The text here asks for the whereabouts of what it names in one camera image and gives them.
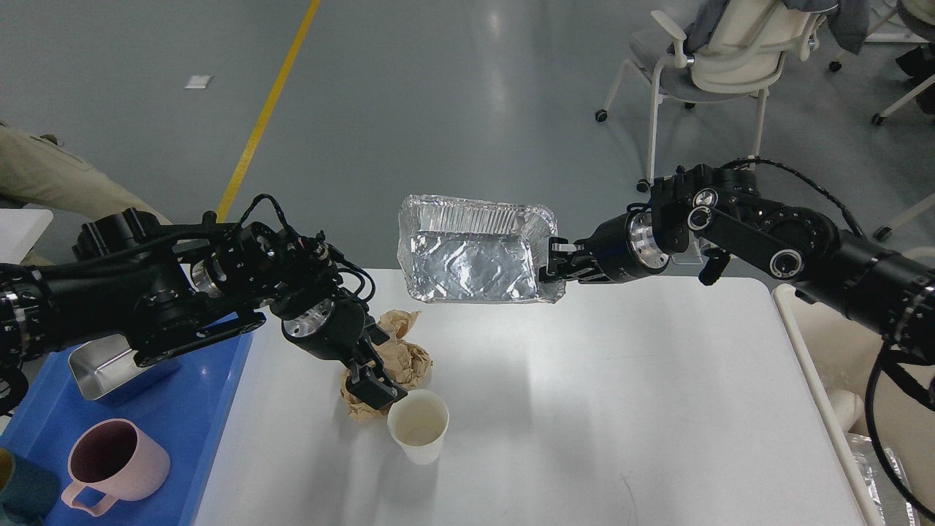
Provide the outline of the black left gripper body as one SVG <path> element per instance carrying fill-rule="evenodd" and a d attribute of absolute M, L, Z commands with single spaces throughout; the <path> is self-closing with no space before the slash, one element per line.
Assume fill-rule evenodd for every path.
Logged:
<path fill-rule="evenodd" d="M 375 346 L 389 336 L 363 304 L 325 299 L 296 319 L 283 320 L 281 329 L 288 342 L 318 359 L 340 362 L 349 370 L 385 372 Z"/>

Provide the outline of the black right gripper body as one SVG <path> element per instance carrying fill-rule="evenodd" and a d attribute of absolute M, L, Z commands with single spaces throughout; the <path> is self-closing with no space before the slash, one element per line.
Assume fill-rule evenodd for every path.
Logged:
<path fill-rule="evenodd" d="M 629 212 L 576 242 L 573 277 L 581 283 L 627 283 L 664 272 L 669 255 L 655 242 L 652 214 Z"/>

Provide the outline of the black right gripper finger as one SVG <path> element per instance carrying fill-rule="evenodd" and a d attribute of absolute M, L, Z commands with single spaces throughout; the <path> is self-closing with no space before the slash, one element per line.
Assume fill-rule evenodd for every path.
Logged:
<path fill-rule="evenodd" d="M 546 263 L 540 267 L 541 283 L 580 281 L 596 270 L 595 257 L 580 240 L 572 243 L 564 237 L 549 237 Z"/>

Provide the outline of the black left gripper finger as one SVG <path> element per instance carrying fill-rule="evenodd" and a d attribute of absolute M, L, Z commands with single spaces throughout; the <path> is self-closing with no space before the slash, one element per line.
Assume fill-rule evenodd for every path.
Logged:
<path fill-rule="evenodd" d="M 380 376 L 374 367 L 351 362 L 348 366 L 346 389 L 351 396 L 374 410 L 383 410 L 408 396 L 404 387 L 397 385 L 388 376 Z"/>

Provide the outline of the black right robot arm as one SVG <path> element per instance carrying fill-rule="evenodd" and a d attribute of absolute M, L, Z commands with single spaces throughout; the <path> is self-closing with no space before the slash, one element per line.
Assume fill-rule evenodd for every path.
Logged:
<path fill-rule="evenodd" d="M 771 278 L 791 283 L 799 297 L 821 302 L 877 333 L 882 346 L 869 373 L 865 417 L 882 470 L 899 494 L 926 519 L 923 505 L 886 459 L 877 432 L 874 398 L 886 374 L 907 396 L 933 408 L 933 387 L 906 370 L 934 360 L 934 274 L 931 267 L 872 242 L 846 206 L 846 229 L 825 214 L 763 199 L 750 170 L 762 159 L 737 159 L 720 167 L 678 167 L 648 184 L 649 199 L 632 203 L 590 237 L 569 243 L 551 237 L 541 283 L 627 283 L 664 272 L 691 237 L 704 243 L 699 282 L 715 284 L 731 257 Z"/>

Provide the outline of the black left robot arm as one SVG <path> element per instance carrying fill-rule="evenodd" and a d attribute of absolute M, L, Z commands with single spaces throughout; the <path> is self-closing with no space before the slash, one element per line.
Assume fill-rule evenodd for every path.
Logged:
<path fill-rule="evenodd" d="M 370 315 L 376 284 L 323 232 L 301 235 L 272 203 L 280 229 L 162 224 L 130 207 L 83 224 L 66 265 L 2 265 L 2 413 L 28 391 L 26 362 L 114 334 L 150 367 L 252 332 L 278 317 L 287 342 L 348 371 L 348 393 L 383 410 L 407 395 L 376 351 L 389 336 Z"/>

